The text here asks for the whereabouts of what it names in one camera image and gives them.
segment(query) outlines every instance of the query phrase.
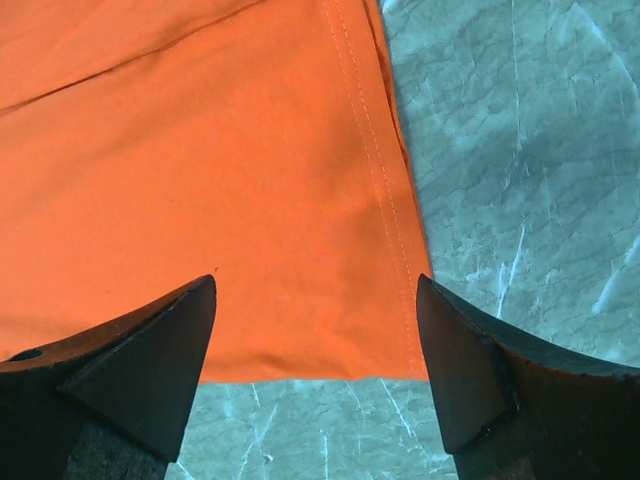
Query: screw hole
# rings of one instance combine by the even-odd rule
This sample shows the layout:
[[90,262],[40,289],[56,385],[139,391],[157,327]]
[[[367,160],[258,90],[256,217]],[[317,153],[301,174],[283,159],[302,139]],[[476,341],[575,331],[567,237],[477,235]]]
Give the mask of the screw hole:
[[23,360],[30,360],[42,355],[42,350],[39,348],[32,348],[31,350],[25,350],[20,352],[9,359],[10,362],[21,362]]

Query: orange fabric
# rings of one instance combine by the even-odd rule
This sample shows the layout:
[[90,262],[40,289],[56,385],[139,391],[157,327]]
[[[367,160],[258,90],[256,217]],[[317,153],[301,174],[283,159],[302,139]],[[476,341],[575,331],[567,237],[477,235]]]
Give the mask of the orange fabric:
[[374,0],[0,5],[0,354],[205,273],[201,381],[426,378]]

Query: orange cloth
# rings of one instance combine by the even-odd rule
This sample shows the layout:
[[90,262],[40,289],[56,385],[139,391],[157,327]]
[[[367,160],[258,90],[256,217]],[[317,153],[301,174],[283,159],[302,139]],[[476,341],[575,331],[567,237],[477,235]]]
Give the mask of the orange cloth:
[[426,378],[375,0],[0,5],[0,354],[205,273],[201,381]]

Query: gray marble countertop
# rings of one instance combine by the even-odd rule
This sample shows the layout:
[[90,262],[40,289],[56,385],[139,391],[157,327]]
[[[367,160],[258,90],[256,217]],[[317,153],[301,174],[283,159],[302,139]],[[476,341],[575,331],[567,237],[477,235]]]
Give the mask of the gray marble countertop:
[[[640,366],[640,3],[380,3],[438,281]],[[201,386],[167,475],[424,478],[457,478],[429,385],[381,379]]]

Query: white stitching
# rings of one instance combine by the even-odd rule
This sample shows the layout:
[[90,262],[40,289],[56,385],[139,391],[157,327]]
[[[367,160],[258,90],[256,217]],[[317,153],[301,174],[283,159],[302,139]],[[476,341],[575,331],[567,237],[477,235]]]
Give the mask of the white stitching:
[[[370,129],[371,135],[373,137],[373,141],[374,141],[374,145],[375,145],[376,152],[377,152],[377,155],[378,155],[378,159],[380,161],[380,166],[382,168],[382,175],[383,175],[385,186],[386,186],[386,189],[387,189],[387,194],[389,196],[389,203],[390,203],[390,206],[391,206],[391,211],[393,213],[393,220],[394,220],[394,224],[395,224],[396,234],[398,236],[398,243],[400,244],[400,249],[402,251],[404,264],[405,264],[405,267],[407,269],[407,275],[408,275],[408,278],[409,278],[409,285],[410,285],[411,291],[412,291],[411,292],[411,296],[412,296],[412,298],[413,298],[413,300],[415,302],[415,292],[413,292],[413,281],[411,280],[411,271],[409,269],[409,262],[407,261],[406,251],[404,249],[404,244],[402,242],[402,238],[401,238],[401,235],[400,235],[400,228],[398,226],[398,217],[397,217],[397,214],[396,214],[395,205],[393,203],[393,198],[392,198],[392,195],[391,195],[391,189],[389,187],[389,181],[388,181],[388,178],[387,178],[387,172],[386,172],[386,169],[385,169],[385,166],[384,166],[384,162],[382,160],[382,153],[380,152],[380,147],[378,145],[378,140],[376,138],[376,134],[375,134],[375,131],[373,129],[373,124],[371,122],[371,117],[369,116],[369,111],[367,109],[367,106],[366,106],[366,103],[365,103],[365,100],[364,100],[364,93],[362,91],[362,85],[360,84],[360,75],[358,74],[355,55],[353,53],[353,48],[351,46],[351,41],[349,39],[349,34],[347,32],[346,25],[344,24],[344,18],[342,17],[342,12],[340,10],[340,5],[338,4],[337,0],[334,0],[334,2],[336,4],[336,8],[338,10],[338,16],[340,18],[340,23],[342,24],[342,30],[344,32],[344,36],[345,36],[345,38],[347,40],[347,45],[349,47],[349,53],[351,55],[351,61],[353,62],[354,72],[356,74],[356,83],[358,85],[358,91],[360,93],[360,102],[362,104],[362,107],[364,109],[365,115],[367,117],[367,123],[369,124],[369,129]],[[397,261],[396,261],[395,253],[393,251],[393,245],[391,243],[391,236],[389,235],[389,228],[388,228],[388,225],[387,225],[387,220],[386,220],[385,215],[384,215],[384,210],[383,210],[383,207],[382,207],[382,201],[381,201],[380,195],[379,195],[378,184],[377,184],[377,182],[375,180],[375,172],[373,170],[373,164],[371,162],[371,155],[369,153],[369,147],[367,146],[367,142],[364,139],[362,126],[360,124],[360,120],[358,119],[358,114],[356,112],[356,108],[355,108],[355,105],[353,103],[353,98],[352,98],[351,92],[349,90],[347,73],[346,73],[345,67],[344,67],[344,60],[342,58],[342,54],[340,53],[338,39],[336,38],[336,34],[335,34],[334,29],[333,29],[333,24],[331,22],[331,17],[329,16],[329,11],[327,9],[326,1],[323,0],[322,4],[324,6],[324,11],[325,11],[325,15],[327,17],[327,21],[329,22],[329,28],[331,29],[331,35],[333,36],[333,41],[335,43],[336,52],[338,54],[338,58],[340,59],[340,66],[342,68],[342,74],[344,76],[345,85],[347,87],[346,90],[347,90],[347,95],[349,97],[349,103],[351,104],[351,109],[353,111],[356,123],[358,125],[358,131],[360,133],[360,139],[362,140],[362,144],[363,144],[363,146],[365,148],[365,153],[367,155],[367,162],[369,164],[369,170],[371,171],[371,177],[372,177],[372,180],[373,180],[376,199],[378,201],[378,207],[380,209],[380,216],[382,217],[382,222],[384,224],[384,231],[385,231],[385,234],[387,236],[387,245],[388,245],[389,251],[391,253],[391,260],[393,262],[393,268],[394,268],[395,274],[396,274],[396,281],[398,282],[398,286],[400,288],[400,300],[402,302],[402,310],[403,310],[404,320],[405,320],[404,323],[405,323],[405,330],[406,330],[406,334],[407,334],[407,344],[408,344],[409,351],[411,352],[413,350],[413,345],[412,345],[412,342],[411,342],[411,335],[410,335],[410,332],[409,332],[409,323],[408,323],[409,314],[408,314],[408,310],[407,310],[406,301],[405,301],[405,298],[404,298],[404,289],[402,288],[402,283],[400,281],[400,272],[398,270],[398,264],[397,264]],[[413,361],[413,355],[411,353],[409,354],[409,367],[410,367],[411,370],[413,370],[414,361]]]

